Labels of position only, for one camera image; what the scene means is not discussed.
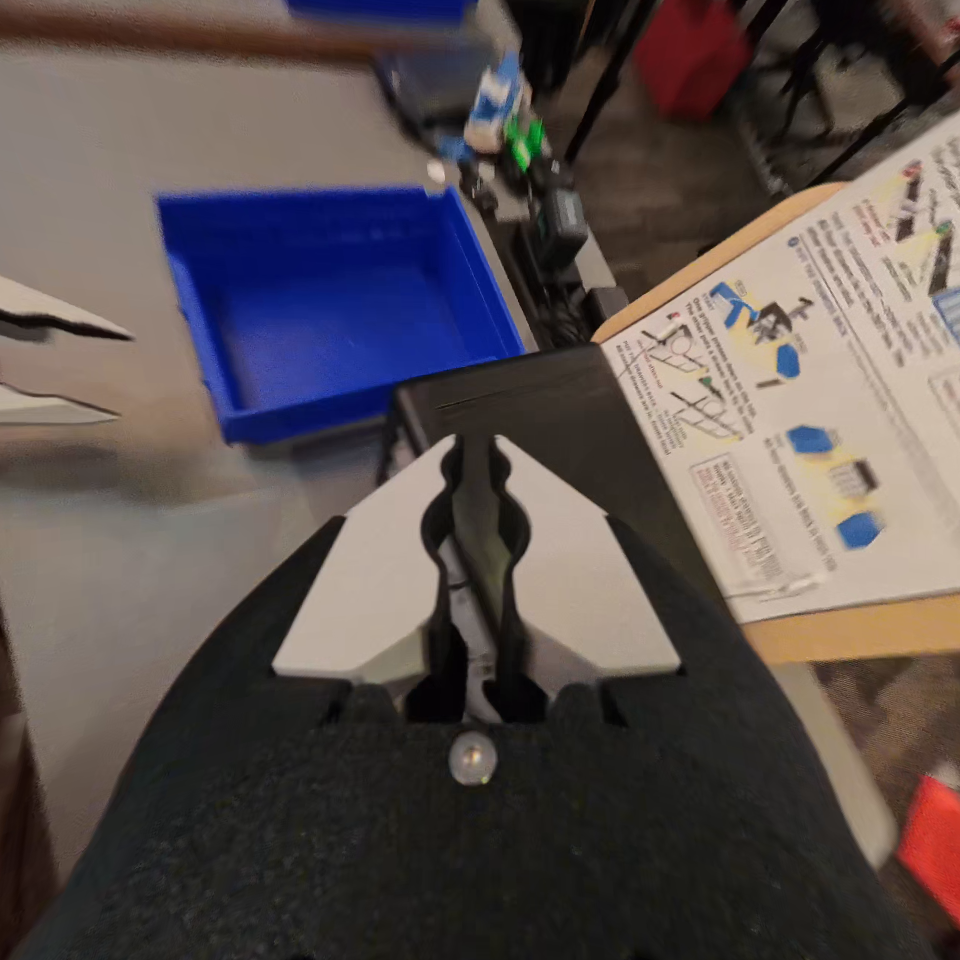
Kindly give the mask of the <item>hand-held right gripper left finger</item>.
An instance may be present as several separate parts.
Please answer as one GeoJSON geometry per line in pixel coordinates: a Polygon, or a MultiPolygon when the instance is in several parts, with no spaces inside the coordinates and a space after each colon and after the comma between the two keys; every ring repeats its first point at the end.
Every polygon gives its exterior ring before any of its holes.
{"type": "Polygon", "coordinates": [[[460,438],[437,441],[351,508],[276,652],[284,678],[378,685],[414,722],[460,720],[460,632],[441,548],[460,438]]]}

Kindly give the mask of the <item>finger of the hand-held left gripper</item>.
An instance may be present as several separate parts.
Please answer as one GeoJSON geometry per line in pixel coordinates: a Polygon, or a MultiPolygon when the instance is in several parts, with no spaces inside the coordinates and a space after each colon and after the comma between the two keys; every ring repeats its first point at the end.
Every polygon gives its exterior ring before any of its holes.
{"type": "Polygon", "coordinates": [[[1,383],[1,426],[89,426],[120,414],[56,394],[37,394],[1,383]]]}
{"type": "Polygon", "coordinates": [[[87,339],[133,342],[122,326],[50,294],[1,277],[1,335],[14,341],[44,343],[54,333],[87,339]]]}

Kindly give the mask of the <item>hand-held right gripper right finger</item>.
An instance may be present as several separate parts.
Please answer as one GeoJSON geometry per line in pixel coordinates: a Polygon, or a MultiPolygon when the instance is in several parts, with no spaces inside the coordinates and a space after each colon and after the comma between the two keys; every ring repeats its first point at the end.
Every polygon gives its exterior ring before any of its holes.
{"type": "Polygon", "coordinates": [[[605,510],[503,435],[495,491],[510,550],[498,677],[530,681],[554,700],[573,684],[680,669],[605,510]]]}

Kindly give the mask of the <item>black drawer cabinet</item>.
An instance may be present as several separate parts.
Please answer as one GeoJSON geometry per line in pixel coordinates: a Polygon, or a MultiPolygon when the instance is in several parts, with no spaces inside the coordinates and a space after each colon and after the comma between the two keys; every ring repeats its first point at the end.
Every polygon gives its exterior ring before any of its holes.
{"type": "Polygon", "coordinates": [[[690,587],[726,611],[722,592],[679,508],[602,348],[582,344],[465,366],[405,381],[387,410],[376,475],[383,484],[450,434],[463,438],[454,513],[472,573],[502,571],[491,438],[502,435],[625,523],[690,587]]]}

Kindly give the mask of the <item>blue plastic bin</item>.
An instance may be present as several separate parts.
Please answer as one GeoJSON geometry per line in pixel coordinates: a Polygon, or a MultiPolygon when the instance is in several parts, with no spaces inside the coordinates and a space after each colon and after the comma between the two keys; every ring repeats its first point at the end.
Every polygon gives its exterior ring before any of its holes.
{"type": "Polygon", "coordinates": [[[230,446],[380,418],[403,382],[525,353],[455,187],[154,202],[201,382],[230,446]]]}

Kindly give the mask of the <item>white sheet clip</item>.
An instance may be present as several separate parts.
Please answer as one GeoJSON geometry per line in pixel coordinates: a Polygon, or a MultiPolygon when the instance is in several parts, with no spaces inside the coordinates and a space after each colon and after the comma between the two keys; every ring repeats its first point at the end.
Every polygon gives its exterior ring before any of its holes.
{"type": "Polygon", "coordinates": [[[744,582],[736,585],[726,595],[726,598],[756,598],[758,602],[771,602],[775,599],[790,598],[816,590],[824,582],[824,579],[823,574],[808,573],[787,576],[773,581],[744,582]]]}

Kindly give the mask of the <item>light wooden board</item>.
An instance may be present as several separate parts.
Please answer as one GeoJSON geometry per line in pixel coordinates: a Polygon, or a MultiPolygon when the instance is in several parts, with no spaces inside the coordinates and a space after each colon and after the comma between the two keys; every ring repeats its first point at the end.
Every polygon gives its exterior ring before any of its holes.
{"type": "Polygon", "coordinates": [[[726,604],[770,663],[958,651],[958,436],[881,278],[874,189],[762,214],[593,335],[726,604]],[[734,587],[822,574],[759,602],[734,587]]]}

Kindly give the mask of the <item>printed instruction sheet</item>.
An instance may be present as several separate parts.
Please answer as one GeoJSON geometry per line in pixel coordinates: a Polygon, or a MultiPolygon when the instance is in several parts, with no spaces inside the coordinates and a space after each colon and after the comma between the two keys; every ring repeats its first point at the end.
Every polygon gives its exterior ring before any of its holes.
{"type": "Polygon", "coordinates": [[[738,620],[958,593],[958,114],[603,342],[738,620]]]}

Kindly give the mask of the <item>red plastic object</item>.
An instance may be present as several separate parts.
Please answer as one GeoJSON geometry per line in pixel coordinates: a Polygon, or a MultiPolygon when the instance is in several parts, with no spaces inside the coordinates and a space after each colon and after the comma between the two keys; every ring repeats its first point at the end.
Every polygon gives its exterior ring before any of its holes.
{"type": "Polygon", "coordinates": [[[959,797],[931,775],[918,781],[896,850],[898,861],[959,924],[959,797]]]}
{"type": "Polygon", "coordinates": [[[750,66],[754,46],[728,1],[662,1],[632,53],[657,114],[703,122],[750,66]]]}

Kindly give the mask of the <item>small green item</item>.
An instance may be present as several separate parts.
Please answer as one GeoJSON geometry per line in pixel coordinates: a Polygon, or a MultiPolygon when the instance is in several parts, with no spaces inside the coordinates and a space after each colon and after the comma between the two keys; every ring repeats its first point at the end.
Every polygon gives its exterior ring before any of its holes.
{"type": "Polygon", "coordinates": [[[516,170],[526,174],[531,162],[544,152],[546,129],[541,117],[511,116],[503,126],[503,156],[512,160],[516,170]]]}

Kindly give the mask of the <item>blue and white item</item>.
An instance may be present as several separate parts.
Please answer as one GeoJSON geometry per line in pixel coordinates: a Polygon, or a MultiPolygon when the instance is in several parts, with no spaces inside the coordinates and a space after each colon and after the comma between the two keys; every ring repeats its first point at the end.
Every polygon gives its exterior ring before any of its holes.
{"type": "Polygon", "coordinates": [[[474,154],[492,156],[501,150],[509,121],[532,103],[532,88],[518,51],[503,54],[487,66],[463,127],[462,138],[474,154]]]}

